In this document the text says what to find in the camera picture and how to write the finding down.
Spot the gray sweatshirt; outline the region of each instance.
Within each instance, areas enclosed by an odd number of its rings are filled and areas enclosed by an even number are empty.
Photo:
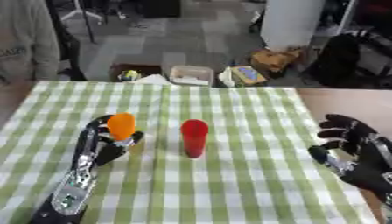
[[[44,0],[0,0],[0,75],[56,80],[60,50]]]

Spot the chair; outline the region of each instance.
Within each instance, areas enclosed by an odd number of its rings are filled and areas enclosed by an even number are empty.
[[[392,62],[392,2],[390,0],[361,0],[354,21],[367,27],[358,33],[358,40],[380,55],[390,58]],[[379,39],[390,42],[382,43]],[[378,88],[392,88],[391,63],[385,65],[379,73],[372,73],[366,68],[358,67],[357,71],[367,77],[373,77]]]
[[[45,1],[59,42],[60,59],[61,61],[68,60],[70,65],[70,68],[61,71],[60,74],[68,75],[71,81],[86,81],[87,79],[79,66],[81,50],[80,41],[69,33],[66,27],[61,23],[60,16],[54,7],[53,0]]]

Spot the person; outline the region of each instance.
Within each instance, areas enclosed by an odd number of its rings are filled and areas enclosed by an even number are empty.
[[[0,80],[57,80],[60,50],[44,0],[0,1]]]
[[[392,143],[364,122],[344,115],[326,115],[318,136],[333,139],[308,149],[311,156],[342,181],[372,192],[382,203],[385,223],[392,223]],[[329,153],[342,149],[353,156],[340,160]]]

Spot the chair leg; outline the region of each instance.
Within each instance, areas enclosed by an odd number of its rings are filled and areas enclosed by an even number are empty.
[[[87,81],[86,76],[79,67],[79,55],[81,43],[76,38],[72,38],[69,43],[69,64],[72,70],[71,81]]]

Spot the plastic container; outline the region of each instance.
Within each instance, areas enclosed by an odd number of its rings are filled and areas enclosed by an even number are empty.
[[[201,156],[206,145],[208,125],[201,120],[187,120],[181,125],[181,133],[188,157],[197,158]]]
[[[171,81],[179,85],[211,87],[214,84],[214,70],[204,66],[174,66]]]

